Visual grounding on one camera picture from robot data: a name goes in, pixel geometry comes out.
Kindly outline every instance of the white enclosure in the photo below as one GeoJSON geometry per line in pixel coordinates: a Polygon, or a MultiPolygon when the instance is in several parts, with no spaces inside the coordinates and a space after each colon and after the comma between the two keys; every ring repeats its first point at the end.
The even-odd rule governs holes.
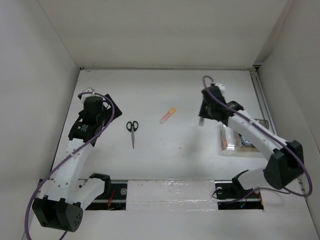
{"type": "MultiPolygon", "coordinates": [[[[0,239],[23,238],[29,198],[62,160],[82,109],[76,96],[88,86],[110,94],[123,116],[98,139],[81,178],[140,181],[129,181],[126,211],[86,211],[64,239],[319,239],[319,11],[317,0],[2,0],[0,239]],[[261,82],[248,70],[254,62],[263,63],[261,82]],[[198,126],[203,75],[226,85],[227,101],[302,143],[313,179],[307,203],[264,191],[265,211],[217,210],[211,181],[266,161],[220,155],[219,124],[198,126]],[[132,120],[135,150],[125,128],[132,120]],[[189,187],[171,194],[172,179],[189,187]]],[[[297,181],[290,187],[300,191],[297,181]]],[[[30,222],[33,240],[61,236],[30,222]]]]}

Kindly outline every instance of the white wall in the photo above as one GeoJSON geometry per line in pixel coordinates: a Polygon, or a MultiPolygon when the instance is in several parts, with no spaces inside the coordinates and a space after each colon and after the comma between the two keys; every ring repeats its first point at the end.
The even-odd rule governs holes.
{"type": "Polygon", "coordinates": [[[0,1],[0,238],[20,240],[79,71],[36,0],[0,1]]]}
{"type": "Polygon", "coordinates": [[[39,2],[78,67],[246,69],[291,0],[39,2]]]}
{"type": "Polygon", "coordinates": [[[275,49],[259,70],[278,134],[303,145],[313,180],[308,198],[320,233],[320,1],[295,0],[275,49]]]}

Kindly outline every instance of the red wire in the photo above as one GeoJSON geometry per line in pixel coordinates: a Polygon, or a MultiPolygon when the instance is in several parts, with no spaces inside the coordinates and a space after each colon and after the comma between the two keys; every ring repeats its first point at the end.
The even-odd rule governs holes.
{"type": "Polygon", "coordinates": [[[115,193],[116,193],[115,190],[113,190],[113,191],[111,192],[111,197],[110,197],[109,200],[108,200],[108,208],[107,208],[107,210],[109,210],[109,208],[110,208],[110,206],[111,206],[111,202],[112,202],[112,199],[113,199],[114,196],[115,196],[115,193]]]}

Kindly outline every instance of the small box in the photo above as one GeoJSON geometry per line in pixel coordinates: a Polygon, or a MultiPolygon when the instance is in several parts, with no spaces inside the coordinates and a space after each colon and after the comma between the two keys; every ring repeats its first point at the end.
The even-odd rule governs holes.
{"type": "MultiPolygon", "coordinates": [[[[269,129],[269,122],[264,119],[255,119],[259,124],[269,129]]],[[[226,125],[221,125],[222,155],[239,157],[261,157],[259,150],[251,144],[245,136],[226,125]]]]}

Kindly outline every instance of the scissors blade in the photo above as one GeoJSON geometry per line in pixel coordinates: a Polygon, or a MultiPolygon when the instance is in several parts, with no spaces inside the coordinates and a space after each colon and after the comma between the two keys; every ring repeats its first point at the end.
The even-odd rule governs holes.
{"type": "Polygon", "coordinates": [[[131,129],[131,141],[132,141],[132,147],[133,149],[135,149],[135,131],[133,128],[131,129]]]}

